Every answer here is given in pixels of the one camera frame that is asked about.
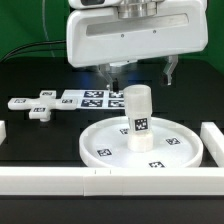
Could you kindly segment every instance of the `green background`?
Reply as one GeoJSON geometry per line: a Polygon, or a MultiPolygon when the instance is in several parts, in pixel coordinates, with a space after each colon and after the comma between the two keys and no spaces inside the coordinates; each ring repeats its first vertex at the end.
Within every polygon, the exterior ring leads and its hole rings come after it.
{"type": "MultiPolygon", "coordinates": [[[[65,39],[68,15],[68,0],[46,0],[46,26],[50,40],[65,39]]],[[[224,74],[224,0],[210,0],[207,18],[208,46],[203,52],[183,57],[208,61],[224,74]]],[[[0,58],[21,45],[45,40],[42,0],[0,1],[0,58]]],[[[54,53],[56,57],[66,55],[65,52],[54,53]]],[[[51,57],[52,54],[39,52],[32,56],[51,57]]]]}

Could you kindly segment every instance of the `white block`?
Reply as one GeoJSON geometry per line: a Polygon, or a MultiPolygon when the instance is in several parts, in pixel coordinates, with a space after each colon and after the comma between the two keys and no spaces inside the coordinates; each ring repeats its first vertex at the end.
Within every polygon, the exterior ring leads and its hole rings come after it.
{"type": "Polygon", "coordinates": [[[224,135],[213,122],[203,122],[202,141],[219,167],[224,167],[224,135]]]}
{"type": "Polygon", "coordinates": [[[224,171],[216,168],[123,170],[123,195],[223,195],[224,171]]]}
{"type": "Polygon", "coordinates": [[[122,195],[122,179],[122,175],[111,169],[95,169],[94,175],[84,177],[84,196],[122,195]]]}
{"type": "Polygon", "coordinates": [[[0,145],[6,138],[6,131],[5,131],[5,122],[0,121],[0,145]]]}
{"type": "Polygon", "coordinates": [[[1,195],[83,195],[84,168],[0,168],[1,195]]]}

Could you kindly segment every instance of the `white round plate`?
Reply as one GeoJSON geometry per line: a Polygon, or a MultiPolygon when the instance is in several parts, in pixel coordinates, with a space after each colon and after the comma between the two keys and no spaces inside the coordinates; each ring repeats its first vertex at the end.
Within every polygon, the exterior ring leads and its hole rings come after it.
{"type": "Polygon", "coordinates": [[[203,144],[190,129],[172,121],[152,118],[153,150],[139,153],[127,147],[127,117],[89,126],[80,136],[80,156],[89,167],[177,168],[201,164],[203,144]]]}

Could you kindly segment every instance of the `black cable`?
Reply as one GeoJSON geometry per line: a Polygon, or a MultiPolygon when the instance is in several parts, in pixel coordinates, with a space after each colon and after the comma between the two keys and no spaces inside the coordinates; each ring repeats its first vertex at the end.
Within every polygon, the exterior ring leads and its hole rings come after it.
{"type": "Polygon", "coordinates": [[[8,57],[5,57],[1,60],[1,63],[4,63],[5,61],[7,61],[9,58],[20,55],[20,54],[27,54],[27,53],[37,53],[37,52],[43,52],[43,51],[66,51],[66,48],[61,49],[61,48],[55,48],[55,49],[40,49],[40,50],[30,50],[30,51],[22,51],[22,52],[16,52],[13,54],[10,54],[8,57]]]}
{"type": "Polygon", "coordinates": [[[18,52],[18,51],[21,51],[21,50],[24,50],[26,48],[30,48],[30,47],[36,47],[36,46],[45,46],[45,45],[56,45],[56,44],[65,44],[66,43],[66,40],[57,40],[57,41],[45,41],[45,42],[37,42],[37,43],[32,43],[32,44],[26,44],[26,45],[23,45],[21,47],[18,47],[12,51],[10,51],[9,53],[7,53],[1,60],[0,60],[0,63],[2,63],[3,61],[5,61],[5,59],[7,60],[7,58],[18,52]]]}

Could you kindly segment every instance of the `white cylinder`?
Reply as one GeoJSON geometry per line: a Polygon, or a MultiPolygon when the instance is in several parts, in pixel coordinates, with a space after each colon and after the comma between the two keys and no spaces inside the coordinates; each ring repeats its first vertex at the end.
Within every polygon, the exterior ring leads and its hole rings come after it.
{"type": "Polygon", "coordinates": [[[125,114],[131,119],[151,117],[151,89],[146,85],[133,85],[124,89],[125,114]]]}
{"type": "Polygon", "coordinates": [[[151,131],[151,89],[133,85],[124,89],[125,114],[129,118],[128,148],[134,152],[147,152],[153,148],[151,131]]]}

